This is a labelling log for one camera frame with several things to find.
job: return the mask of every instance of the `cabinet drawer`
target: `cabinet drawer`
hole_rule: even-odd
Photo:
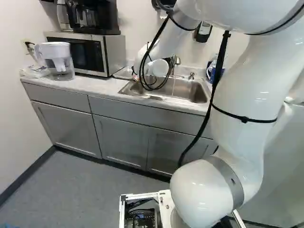
[[[149,127],[98,115],[93,117],[103,158],[145,170]]]
[[[32,101],[53,144],[101,158],[91,114]]]
[[[182,152],[192,142],[194,136],[156,128],[149,128],[149,149],[147,170],[161,175],[171,176],[178,168]],[[183,165],[211,155],[216,143],[211,139],[200,138],[188,151]]]
[[[200,115],[94,96],[89,96],[89,101],[93,114],[191,135],[197,134],[204,120],[204,117]],[[202,137],[212,138],[209,125],[207,125]]]
[[[90,113],[87,95],[23,83],[31,100]]]

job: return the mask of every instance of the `kitchen sink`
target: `kitchen sink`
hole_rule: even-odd
[[[157,87],[164,80],[154,76],[145,76],[145,79],[152,88]],[[167,83],[158,90],[148,91],[140,82],[131,81],[118,93],[174,103],[204,104],[209,101],[205,91],[206,86],[202,79],[188,80],[180,76],[170,76]]]

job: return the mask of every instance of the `microwave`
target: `microwave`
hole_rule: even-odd
[[[125,36],[44,32],[47,42],[68,42],[75,72],[109,77],[126,66]]]

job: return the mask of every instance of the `white wall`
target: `white wall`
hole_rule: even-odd
[[[152,7],[151,0],[117,0],[120,29],[126,35],[128,59],[134,59],[147,41],[152,41],[163,20]],[[190,32],[187,40],[176,53],[181,62],[189,67],[205,68],[207,62],[219,51],[223,30],[213,28],[207,44],[195,42]],[[244,52],[248,36],[233,33],[229,39],[225,66],[229,68]]]
[[[47,10],[53,7],[46,3]],[[53,24],[39,0],[1,2],[0,23],[0,193],[52,146],[19,80],[19,68],[32,63],[20,40],[44,41]]]

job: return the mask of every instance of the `gray carpet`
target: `gray carpet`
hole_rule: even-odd
[[[121,194],[168,188],[165,182],[56,152],[0,208],[0,224],[118,228]]]

